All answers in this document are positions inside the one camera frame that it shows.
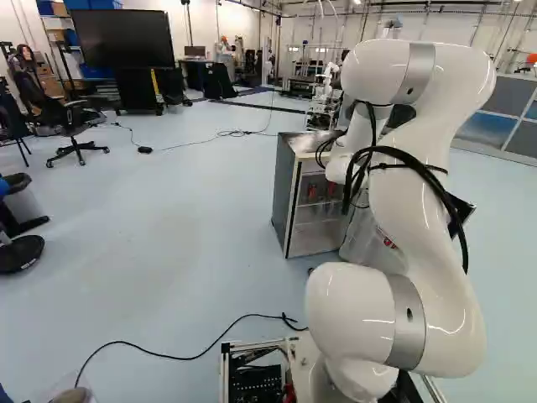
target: black cable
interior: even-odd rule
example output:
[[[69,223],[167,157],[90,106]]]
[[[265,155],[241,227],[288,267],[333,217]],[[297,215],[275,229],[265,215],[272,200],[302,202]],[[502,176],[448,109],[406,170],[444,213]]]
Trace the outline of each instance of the black cable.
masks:
[[[303,332],[303,331],[305,331],[305,330],[308,330],[308,327],[307,327],[307,326],[306,326],[306,327],[295,327],[295,326],[293,326],[293,325],[291,324],[291,322],[292,322],[292,323],[297,323],[297,321],[294,320],[294,319],[291,319],[290,317],[288,317],[287,315],[285,315],[285,312],[282,312],[282,317],[281,317],[281,318],[282,318],[282,321],[284,321],[284,323],[285,323],[288,327],[290,327],[291,329],[293,329],[293,330],[296,331],[296,332]]]
[[[131,129],[131,128],[128,128],[126,126],[122,126],[120,123],[118,122],[114,122],[114,123],[110,123],[112,126],[117,126],[119,128],[124,128],[128,131],[131,132],[131,138],[130,138],[130,142],[132,145],[135,145],[136,147],[143,147],[141,144],[138,144],[134,141],[133,139],[133,136],[134,136],[134,131]],[[216,133],[215,136],[209,138],[209,139],[206,139],[206,140],[200,140],[200,141],[192,141],[190,143],[183,143],[183,144],[177,144],[177,145],[172,145],[170,147],[166,147],[166,148],[163,148],[163,149],[155,149],[154,151],[167,151],[169,149],[178,149],[179,147],[186,147],[186,146],[189,146],[189,145],[194,145],[194,144],[204,144],[204,143],[210,143],[211,141],[213,140],[216,140],[216,139],[219,139],[220,137],[244,137],[244,136],[249,136],[251,134],[254,134],[254,135],[257,135],[257,136],[267,136],[267,137],[278,137],[277,134],[266,134],[266,133],[261,133],[263,132],[264,130],[260,130],[258,132],[250,132],[250,131],[244,131],[244,130],[224,130],[224,131],[221,131],[221,132],[218,132]]]
[[[364,102],[364,103],[366,105],[366,108],[368,109],[369,121],[371,124],[371,131],[372,131],[371,146],[374,147],[375,145],[377,145],[377,119],[375,117],[375,109],[372,103],[370,102]],[[364,167],[369,166],[369,164],[371,163],[372,157],[373,157],[373,152],[370,151],[368,153],[366,160],[363,162],[362,166]],[[349,174],[348,168],[350,167],[351,172],[352,172],[352,170],[354,169],[354,165],[360,160],[360,158],[361,156],[358,157],[355,162],[349,164],[349,166],[347,167],[347,177]],[[358,170],[356,182],[353,182],[353,181],[349,182],[348,178],[347,180],[345,180],[345,186],[343,187],[343,204],[342,204],[342,209],[341,209],[343,214],[348,213],[351,200],[360,191],[360,186],[362,185],[363,178],[365,177],[365,175],[366,175],[365,169]]]
[[[315,162],[323,169],[325,170],[326,167],[325,165],[322,163],[322,153],[324,153],[326,151],[326,149],[328,148],[329,145],[331,144],[334,144],[337,139],[339,139],[341,136],[344,136],[345,134],[347,134],[347,131],[348,131],[348,128],[346,128],[345,130],[343,130],[341,133],[339,133],[338,135],[336,135],[335,137],[331,137],[329,138],[328,140],[325,140],[323,141],[322,143],[319,144],[319,146],[317,146],[317,149],[315,150]]]
[[[436,197],[438,197],[441,202],[446,207],[447,212],[449,213],[451,220],[456,225],[457,231],[458,231],[458,237],[459,242],[461,244],[461,251],[462,251],[462,269],[465,273],[468,272],[468,245],[467,245],[467,239],[466,234],[464,233],[464,229],[462,227],[462,220],[459,216],[459,213],[456,209],[455,204],[453,204],[453,201],[451,199],[451,195],[444,189],[444,186],[440,183],[438,178],[427,168],[425,164],[423,164],[420,160],[415,158],[412,154],[407,153],[406,151],[403,151],[402,149],[396,149],[394,147],[389,147],[387,145],[380,145],[380,146],[373,146],[373,147],[367,147],[365,149],[359,150],[357,153],[355,153],[351,158],[351,163],[349,164],[349,167],[347,169],[347,182],[352,180],[352,167],[356,163],[356,160],[360,158],[361,155],[364,154],[371,154],[373,152],[377,152],[380,154],[385,154],[391,157],[396,158],[397,160],[400,160],[404,163],[404,168],[410,168],[414,172],[416,172],[418,175],[421,176],[421,178],[429,185],[429,187],[432,189],[432,191],[435,193]],[[357,188],[360,188],[361,182],[360,178],[365,175],[365,170],[367,169],[367,165],[363,164],[360,166],[359,171],[362,173],[362,175],[358,175],[357,182],[355,186]],[[391,169],[399,168],[399,166],[392,166]]]
[[[218,338],[214,342],[211,343],[211,345],[209,347],[207,347],[206,349],[201,351],[201,353],[199,353],[197,355],[194,355],[192,357],[175,357],[174,355],[155,353],[153,351],[149,351],[149,350],[147,350],[145,348],[142,348],[142,347],[140,347],[140,346],[138,346],[138,345],[136,345],[134,343],[126,342],[124,340],[116,340],[116,341],[113,341],[113,342],[103,344],[101,347],[99,347],[97,350],[95,350],[93,353],[91,353],[91,355],[86,359],[86,361],[82,365],[81,370],[78,372],[78,375],[76,376],[75,387],[77,387],[78,384],[80,383],[82,373],[84,372],[84,369],[86,369],[86,366],[90,363],[91,359],[93,359],[93,357],[95,357],[101,350],[103,350],[106,347],[112,346],[114,344],[122,344],[122,345],[125,345],[125,346],[136,348],[137,350],[139,350],[139,351],[141,351],[143,353],[152,355],[154,357],[159,357],[161,359],[172,359],[174,361],[193,361],[195,359],[198,359],[198,358],[202,357],[206,353],[208,353],[209,350],[211,350],[211,348],[215,347],[215,345],[220,340],[222,340],[222,338],[224,336],[226,336],[226,334],[232,329],[232,327],[234,327],[237,323],[239,323],[242,319],[244,319],[246,317],[264,317],[266,319],[279,319],[279,320],[283,321],[285,323],[285,325],[287,325],[289,328],[291,328],[292,330],[294,330],[296,332],[302,332],[304,330],[307,330],[307,327],[299,328],[299,327],[293,326],[292,323],[298,323],[298,321],[296,321],[292,317],[288,317],[287,315],[285,315],[285,312],[282,312],[281,316],[279,316],[279,317],[273,317],[273,316],[270,316],[270,315],[262,315],[260,313],[248,313],[248,314],[242,315],[241,317],[236,319],[231,325],[229,325],[229,327],[220,336],[218,336]]]

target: light blue floor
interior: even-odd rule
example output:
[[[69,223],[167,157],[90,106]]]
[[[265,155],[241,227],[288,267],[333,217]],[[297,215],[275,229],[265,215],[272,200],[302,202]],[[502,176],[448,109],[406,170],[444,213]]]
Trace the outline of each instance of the light blue floor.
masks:
[[[242,102],[249,97],[269,104],[271,93]],[[163,117],[119,121],[134,129],[136,142],[159,149],[218,130],[259,130],[268,117],[266,110],[198,102]],[[267,133],[302,125],[301,115],[273,112]],[[334,259],[282,257],[269,222],[276,138],[216,139],[142,155],[129,135],[88,130],[80,141],[112,152],[85,153],[85,167],[68,157],[52,170],[44,161],[65,139],[29,141],[27,172],[52,222],[36,231],[47,244],[34,270],[0,279],[0,382],[16,402],[76,371],[113,339],[192,355],[247,312],[286,311],[302,320],[307,269]],[[1,148],[0,172],[21,170],[16,147]],[[477,373],[441,381],[441,388],[453,402],[521,401],[536,375],[537,171],[460,150],[451,151],[450,171],[452,190],[478,205],[467,225],[470,276],[489,351]],[[287,334],[279,322],[250,319],[227,339]],[[91,362],[86,378],[99,403],[216,401],[218,348],[176,363],[112,347]]]

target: computer monitor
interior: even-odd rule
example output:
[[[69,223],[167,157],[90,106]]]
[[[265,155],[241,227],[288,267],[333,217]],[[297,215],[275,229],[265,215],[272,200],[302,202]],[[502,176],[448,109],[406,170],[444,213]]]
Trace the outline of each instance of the computer monitor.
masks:
[[[185,56],[205,57],[205,46],[185,46]]]
[[[175,67],[164,11],[71,10],[70,15],[84,61],[91,67]]]

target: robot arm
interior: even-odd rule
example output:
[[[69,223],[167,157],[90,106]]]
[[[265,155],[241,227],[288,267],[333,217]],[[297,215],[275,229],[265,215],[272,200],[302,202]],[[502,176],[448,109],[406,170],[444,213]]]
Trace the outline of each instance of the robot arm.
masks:
[[[323,76],[325,77],[325,80],[323,81],[323,84],[325,85],[324,88],[324,95],[330,95],[332,92],[332,74],[337,73],[340,70],[339,65],[336,63],[329,62],[328,65],[326,65],[325,74]]]
[[[391,39],[358,44],[341,72],[351,97],[379,110],[394,103],[414,106],[416,118],[379,145],[444,170],[455,132],[490,97],[495,79],[481,51]],[[326,168],[329,180],[341,183],[350,155],[371,143],[370,122],[357,110]],[[382,129],[382,122],[377,127]],[[372,165],[380,163],[400,161],[375,154]],[[446,173],[433,173],[444,185]],[[310,332],[332,381],[347,397],[360,400],[368,388],[365,374],[366,382],[378,382],[390,367],[440,377],[470,374],[484,358],[485,328],[453,249],[444,207],[410,169],[372,170],[369,203],[379,228],[404,256],[404,270],[387,274],[385,268],[327,263],[311,275]]]

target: small black device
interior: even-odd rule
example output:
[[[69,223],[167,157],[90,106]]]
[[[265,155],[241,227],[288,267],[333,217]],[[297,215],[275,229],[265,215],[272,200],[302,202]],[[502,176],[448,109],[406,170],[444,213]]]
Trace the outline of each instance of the small black device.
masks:
[[[145,145],[140,145],[138,147],[138,152],[140,154],[151,154],[153,152],[153,149],[151,147],[147,147]]]
[[[70,15],[84,60],[91,67],[175,66],[168,14],[164,11],[70,10]]]

